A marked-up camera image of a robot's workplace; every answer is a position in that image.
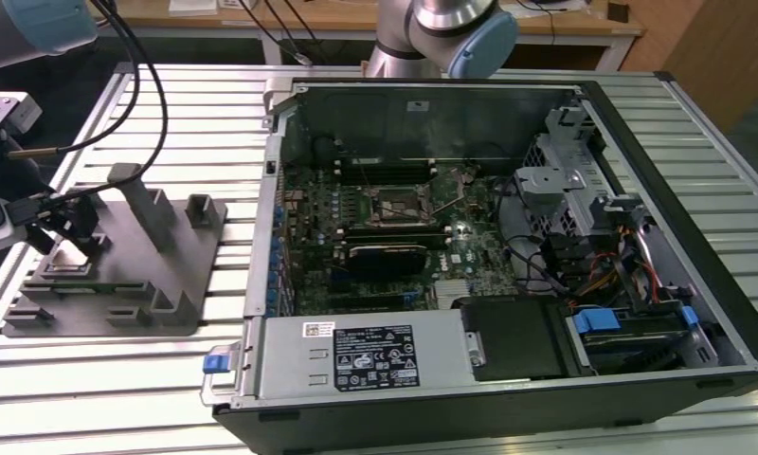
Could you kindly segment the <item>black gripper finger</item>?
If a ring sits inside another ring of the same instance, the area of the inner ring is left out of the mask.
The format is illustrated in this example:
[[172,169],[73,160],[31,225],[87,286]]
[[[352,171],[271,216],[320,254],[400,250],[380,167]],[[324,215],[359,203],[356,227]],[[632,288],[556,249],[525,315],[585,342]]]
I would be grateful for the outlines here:
[[41,254],[48,255],[59,244],[59,223],[56,221],[35,220],[25,225],[25,243]]
[[100,196],[93,193],[71,199],[67,202],[67,239],[81,252],[99,252],[100,242],[93,236],[99,226],[97,209],[104,206]]

